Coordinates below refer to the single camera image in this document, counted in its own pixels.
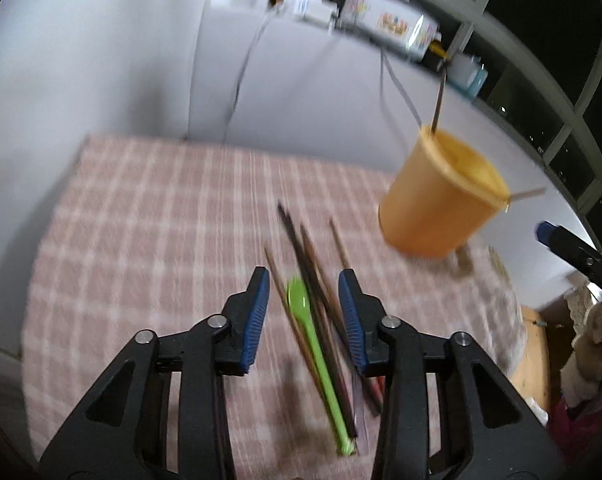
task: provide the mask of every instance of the silver bolt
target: silver bolt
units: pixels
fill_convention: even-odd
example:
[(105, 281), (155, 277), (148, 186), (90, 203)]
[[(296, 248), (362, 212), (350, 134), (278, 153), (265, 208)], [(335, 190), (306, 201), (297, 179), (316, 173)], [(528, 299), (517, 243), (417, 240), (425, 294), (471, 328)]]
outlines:
[(383, 316), (381, 324), (386, 328), (397, 328), (401, 324), (401, 320), (396, 316)]
[(207, 325), (210, 328), (222, 328), (226, 323), (227, 319), (225, 316), (221, 316), (221, 314), (207, 318)]
[(135, 341), (140, 345), (145, 345), (146, 343), (150, 343), (154, 336), (152, 330), (140, 330), (135, 336)]
[(452, 339), (460, 346), (468, 346), (472, 342), (472, 336), (467, 332), (457, 332), (452, 336)]

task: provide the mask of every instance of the checkered tablecloth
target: checkered tablecloth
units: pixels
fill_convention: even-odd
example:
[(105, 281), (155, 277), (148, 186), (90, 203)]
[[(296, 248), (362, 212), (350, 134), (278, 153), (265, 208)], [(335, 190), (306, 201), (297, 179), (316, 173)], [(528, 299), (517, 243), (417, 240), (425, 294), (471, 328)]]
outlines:
[[(502, 370), (518, 364), (526, 330), (514, 292), (478, 237), (443, 261), (406, 258), (379, 232), (392, 176), (322, 160), (230, 147), (94, 137), (82, 150), (41, 242), (23, 334), (24, 393), (35, 454), (123, 345), (143, 328), (188, 330), (244, 290), (268, 243), (284, 279), (297, 274), (276, 204), (303, 222), (326, 271), (341, 270), (335, 219), (361, 286), (419, 331), (472, 333)], [(257, 359), (227, 379), (237, 476), (369, 478), (368, 456), (336, 456), (321, 399), (272, 287)], [(177, 383), (169, 465), (175, 467)], [(431, 425), (438, 424), (431, 410)], [(437, 428), (431, 430), (437, 446)]]

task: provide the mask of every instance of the yellow cup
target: yellow cup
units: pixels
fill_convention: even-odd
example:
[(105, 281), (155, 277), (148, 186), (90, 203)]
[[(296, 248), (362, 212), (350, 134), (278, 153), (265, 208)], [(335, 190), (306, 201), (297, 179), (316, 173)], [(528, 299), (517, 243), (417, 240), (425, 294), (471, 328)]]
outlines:
[(401, 252), (442, 258), (504, 209), (510, 189), (489, 160), (429, 126), (379, 206), (385, 240)]

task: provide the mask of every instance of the green object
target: green object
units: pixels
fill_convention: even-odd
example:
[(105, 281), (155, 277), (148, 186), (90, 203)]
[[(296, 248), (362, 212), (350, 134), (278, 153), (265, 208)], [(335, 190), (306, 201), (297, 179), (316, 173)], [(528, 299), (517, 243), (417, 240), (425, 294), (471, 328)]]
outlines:
[(321, 352), (321, 345), (319, 345), (319, 339), (316, 336), (315, 324), (312, 322), (312, 315), (310, 313), (310, 301), (305, 290), (305, 285), (300, 278), (292, 278), (287, 282), (287, 304), (290, 307), (290, 311), (295, 319), (299, 322), (299, 325), (303, 327), (307, 342), (310, 346), (312, 356), (315, 359), (316, 370), (319, 373), (321, 379), (321, 385), (323, 386), (323, 392), (325, 399), (328, 402), (330, 414), (334, 421), (334, 428), (337, 432), (339, 440), (339, 452), (342, 455), (348, 456), (354, 453), (354, 442), (348, 436), (348, 430), (345, 427), (345, 421), (343, 420), (343, 414), (339, 407), (337, 396), (334, 393), (334, 387), (330, 380), (328, 373), (328, 367), (325, 365), (325, 359)]

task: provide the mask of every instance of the table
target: table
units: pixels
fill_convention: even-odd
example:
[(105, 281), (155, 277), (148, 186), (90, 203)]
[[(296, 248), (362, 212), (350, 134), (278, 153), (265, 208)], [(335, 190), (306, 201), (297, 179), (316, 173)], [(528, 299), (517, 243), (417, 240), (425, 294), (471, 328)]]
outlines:
[[(24, 327), (24, 394), (35, 454), (135, 332), (188, 330), (244, 290), (268, 243), (284, 279), (296, 275), (277, 200), (307, 227), (336, 282), (334, 218), (361, 286), (419, 331), (472, 333), (511, 374), (526, 330), (513, 289), (480, 239), (445, 260), (388, 247), (380, 171), (159, 139), (92, 137), (41, 242)], [(178, 381), (171, 392), (175, 467)], [(368, 478), (373, 453), (339, 458), (321, 399), (276, 294), (250, 374), (226, 381), (238, 478)], [(431, 426), (438, 414), (431, 409)], [(378, 419), (367, 414), (370, 442)], [(438, 429), (431, 439), (437, 446)]]

